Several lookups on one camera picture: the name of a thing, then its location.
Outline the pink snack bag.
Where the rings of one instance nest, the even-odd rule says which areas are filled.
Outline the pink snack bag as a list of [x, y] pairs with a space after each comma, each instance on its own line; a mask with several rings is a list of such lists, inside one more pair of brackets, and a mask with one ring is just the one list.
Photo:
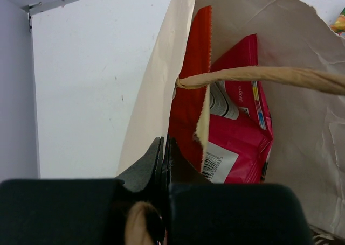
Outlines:
[[261, 82], [211, 84], [203, 176], [212, 183], [262, 183], [272, 143], [271, 115]]

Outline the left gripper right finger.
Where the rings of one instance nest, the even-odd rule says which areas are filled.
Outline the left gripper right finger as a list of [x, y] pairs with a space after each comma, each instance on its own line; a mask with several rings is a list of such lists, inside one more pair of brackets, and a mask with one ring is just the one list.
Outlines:
[[296, 195], [278, 184], [213, 184], [170, 140], [168, 244], [312, 244]]

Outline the green yellow candy bag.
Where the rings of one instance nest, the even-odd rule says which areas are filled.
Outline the green yellow candy bag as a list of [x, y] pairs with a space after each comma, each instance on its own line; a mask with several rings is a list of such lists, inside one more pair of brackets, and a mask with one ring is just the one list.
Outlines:
[[345, 9], [338, 15], [336, 21], [330, 26], [333, 32], [344, 37], [345, 34]]

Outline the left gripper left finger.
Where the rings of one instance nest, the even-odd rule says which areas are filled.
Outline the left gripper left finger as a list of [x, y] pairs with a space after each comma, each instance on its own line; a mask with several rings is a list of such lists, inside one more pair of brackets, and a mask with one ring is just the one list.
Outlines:
[[163, 139], [116, 178], [1, 183], [1, 244], [159, 244]]

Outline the red snack bag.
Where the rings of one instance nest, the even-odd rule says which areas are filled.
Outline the red snack bag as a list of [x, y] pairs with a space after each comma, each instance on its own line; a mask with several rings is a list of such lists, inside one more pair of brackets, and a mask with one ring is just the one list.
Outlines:
[[[191, 24], [180, 79], [210, 71], [212, 7], [196, 13]], [[202, 170], [204, 146], [208, 142], [209, 115], [200, 118], [206, 99], [206, 86], [196, 89], [177, 87], [172, 100], [168, 134], [175, 139], [184, 158], [198, 171]]]

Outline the beige paper bag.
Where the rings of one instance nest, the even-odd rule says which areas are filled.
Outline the beige paper bag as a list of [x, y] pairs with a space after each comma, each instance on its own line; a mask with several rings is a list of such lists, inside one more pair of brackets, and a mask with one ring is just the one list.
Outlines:
[[[118, 173], [165, 136], [173, 86], [193, 17], [213, 7], [212, 57], [245, 35], [259, 38], [259, 64], [344, 76], [344, 39], [300, 0], [171, 0], [122, 146]], [[344, 96], [264, 83], [274, 141], [266, 180], [299, 198], [316, 244], [344, 236]]]

